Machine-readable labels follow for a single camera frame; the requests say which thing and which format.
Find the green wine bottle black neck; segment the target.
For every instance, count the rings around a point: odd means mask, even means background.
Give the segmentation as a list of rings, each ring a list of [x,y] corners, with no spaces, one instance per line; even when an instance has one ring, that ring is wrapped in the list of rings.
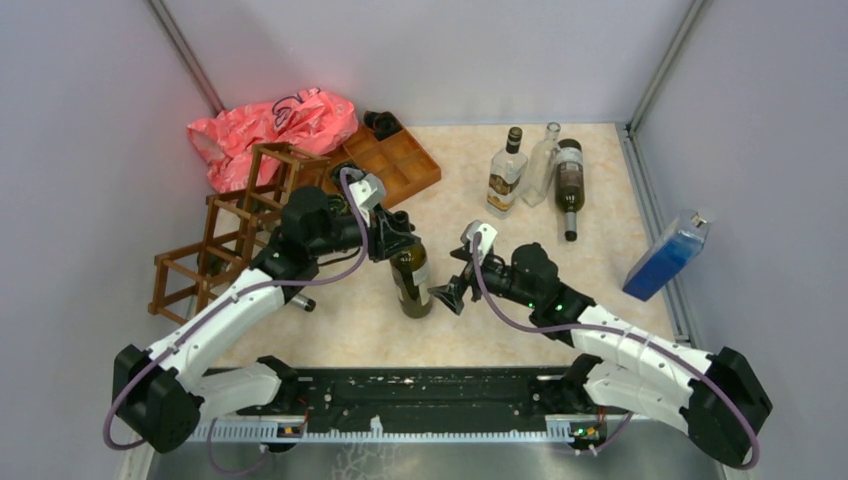
[[[424,245],[418,243],[394,255],[390,267],[404,314],[413,319],[427,316],[433,300],[429,293],[429,265]]]

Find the green wine bottle silver neck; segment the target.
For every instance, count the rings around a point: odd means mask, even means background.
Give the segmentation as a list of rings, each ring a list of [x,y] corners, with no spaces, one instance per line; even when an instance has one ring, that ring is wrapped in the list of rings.
[[[296,308],[303,310],[307,313],[313,312],[316,308],[316,302],[313,299],[311,299],[311,298],[309,298],[305,295],[302,295],[302,294],[297,294],[297,295],[293,296],[288,301],[288,305],[296,307]]]

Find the clear liquor bottle brown label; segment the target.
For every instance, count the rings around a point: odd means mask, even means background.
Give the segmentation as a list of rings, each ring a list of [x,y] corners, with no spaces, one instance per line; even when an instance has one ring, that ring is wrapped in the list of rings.
[[[487,209],[498,218],[506,218],[519,196],[528,157],[521,151],[523,130],[509,129],[506,144],[491,159],[486,190]]]

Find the clear glass bottle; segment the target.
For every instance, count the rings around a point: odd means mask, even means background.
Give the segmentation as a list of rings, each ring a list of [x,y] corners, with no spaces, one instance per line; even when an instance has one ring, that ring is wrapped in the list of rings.
[[[531,150],[521,192],[522,201],[529,207],[537,206],[547,195],[560,132],[559,123],[549,122],[542,139]]]

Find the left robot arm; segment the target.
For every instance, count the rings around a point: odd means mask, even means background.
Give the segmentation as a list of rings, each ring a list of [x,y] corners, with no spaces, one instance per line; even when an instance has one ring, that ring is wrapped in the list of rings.
[[[224,372],[207,370],[255,323],[292,302],[306,286],[319,286],[323,255],[358,248],[359,263],[380,262],[419,244],[406,212],[381,205],[385,191],[368,180],[345,189],[350,212],[335,216],[321,188],[300,187],[281,211],[270,243],[229,289],[173,334],[146,349],[128,345],[115,357],[112,405],[104,421],[107,446],[120,418],[158,453],[186,442],[199,423],[252,406],[292,411],[300,388],[283,362],[263,357]]]

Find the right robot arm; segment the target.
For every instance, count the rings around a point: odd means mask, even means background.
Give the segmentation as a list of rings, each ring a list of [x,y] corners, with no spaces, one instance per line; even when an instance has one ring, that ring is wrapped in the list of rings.
[[[760,460],[758,434],[773,404],[748,359],[724,347],[717,353],[667,341],[638,328],[591,297],[567,286],[538,243],[518,247],[505,262],[470,245],[452,257],[463,271],[429,292],[453,313],[464,296],[491,302],[500,297],[530,308],[529,324],[508,316],[515,329],[541,333],[580,351],[578,374],[563,385],[576,412],[595,405],[627,410],[682,433],[710,458],[738,470]]]

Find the dark wine bottle lying down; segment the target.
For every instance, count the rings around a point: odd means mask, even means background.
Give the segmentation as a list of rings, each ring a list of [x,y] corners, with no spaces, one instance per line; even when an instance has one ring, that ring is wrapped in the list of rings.
[[[564,238],[574,242],[578,238],[577,213],[585,203],[584,161],[580,142],[570,138],[560,140],[555,160],[555,203],[564,214]]]

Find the brown wooden wine rack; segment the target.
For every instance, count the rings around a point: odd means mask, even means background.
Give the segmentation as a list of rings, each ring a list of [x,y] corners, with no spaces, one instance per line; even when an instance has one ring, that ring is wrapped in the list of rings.
[[[253,146],[245,187],[206,197],[201,239],[154,257],[148,312],[182,325],[215,300],[268,245],[290,194],[303,185],[321,187],[330,163],[289,143]]]

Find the blue liquid square bottle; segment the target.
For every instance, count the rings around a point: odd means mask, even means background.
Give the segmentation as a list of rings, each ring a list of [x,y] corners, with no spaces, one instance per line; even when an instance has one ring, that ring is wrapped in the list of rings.
[[[681,210],[628,272],[622,290],[649,300],[702,252],[715,221],[708,208]]]

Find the wooden compartment tray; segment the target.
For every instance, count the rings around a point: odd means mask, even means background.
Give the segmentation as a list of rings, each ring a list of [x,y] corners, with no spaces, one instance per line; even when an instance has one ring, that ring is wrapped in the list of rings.
[[[373,173],[382,181],[386,189],[382,205],[388,209],[439,182],[440,166],[410,131],[402,127],[399,133],[377,141],[362,120],[358,130],[329,154],[330,170],[321,183],[324,191],[340,192],[337,171],[350,165]]]

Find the rolled dark sock far corner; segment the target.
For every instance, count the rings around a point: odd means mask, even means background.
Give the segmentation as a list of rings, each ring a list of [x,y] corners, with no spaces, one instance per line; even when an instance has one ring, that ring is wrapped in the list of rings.
[[[397,117],[389,111],[365,111],[363,124],[377,141],[383,141],[403,129]]]

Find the pink plastic bag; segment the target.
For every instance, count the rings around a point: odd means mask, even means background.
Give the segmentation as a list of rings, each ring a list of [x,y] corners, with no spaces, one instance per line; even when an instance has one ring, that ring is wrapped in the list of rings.
[[[323,155],[339,147],[358,127],[351,101],[315,87],[198,119],[187,126],[187,136],[207,165],[211,187],[228,193],[246,187],[254,145],[288,143]]]

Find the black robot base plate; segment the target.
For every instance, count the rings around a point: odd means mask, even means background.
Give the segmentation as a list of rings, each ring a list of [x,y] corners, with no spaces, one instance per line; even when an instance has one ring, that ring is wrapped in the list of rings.
[[[549,416],[601,408],[565,367],[300,368],[265,405],[243,416],[305,417],[309,433],[364,433],[378,418],[389,434],[542,432]]]

